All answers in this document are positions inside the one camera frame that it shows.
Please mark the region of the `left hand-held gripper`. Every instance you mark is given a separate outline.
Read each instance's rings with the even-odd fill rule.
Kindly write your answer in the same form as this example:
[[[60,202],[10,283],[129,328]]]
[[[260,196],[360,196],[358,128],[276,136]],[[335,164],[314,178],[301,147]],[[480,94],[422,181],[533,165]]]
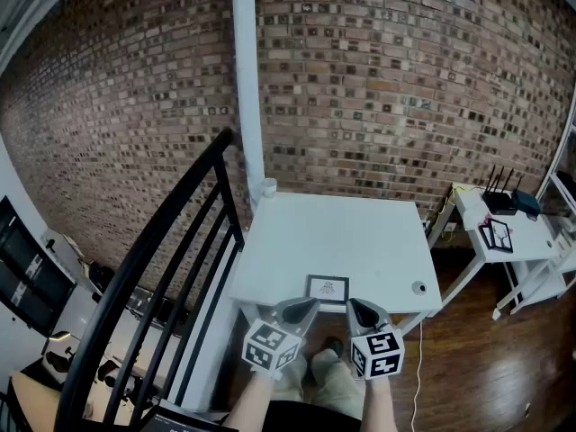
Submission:
[[[256,305],[242,305],[249,324],[242,359],[256,371],[281,372],[298,355],[319,309],[316,298],[284,300],[264,313]]]

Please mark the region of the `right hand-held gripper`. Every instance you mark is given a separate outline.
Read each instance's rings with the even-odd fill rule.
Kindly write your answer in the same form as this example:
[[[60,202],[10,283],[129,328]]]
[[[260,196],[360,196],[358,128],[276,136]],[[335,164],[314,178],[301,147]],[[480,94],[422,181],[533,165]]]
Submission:
[[[352,298],[346,302],[350,333],[350,361],[365,380],[388,377],[401,371],[404,342],[401,331],[389,314],[371,301]],[[360,321],[386,321],[376,327],[362,327]]]

